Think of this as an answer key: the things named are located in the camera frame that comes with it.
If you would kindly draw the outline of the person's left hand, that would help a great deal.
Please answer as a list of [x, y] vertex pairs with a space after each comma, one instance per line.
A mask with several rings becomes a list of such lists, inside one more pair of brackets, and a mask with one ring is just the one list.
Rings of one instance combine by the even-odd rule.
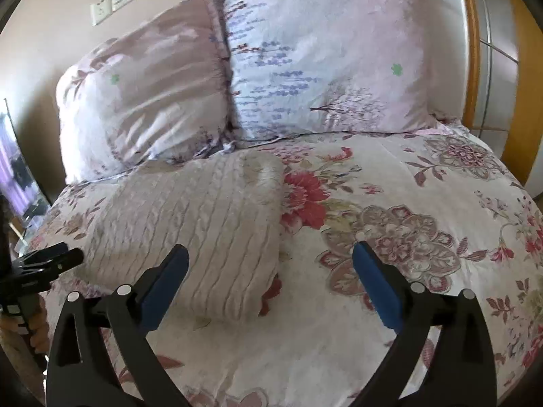
[[34, 352], [40, 355], [48, 355], [50, 350], [49, 324], [47, 310], [42, 295], [39, 295], [39, 310], [30, 317], [30, 346]]

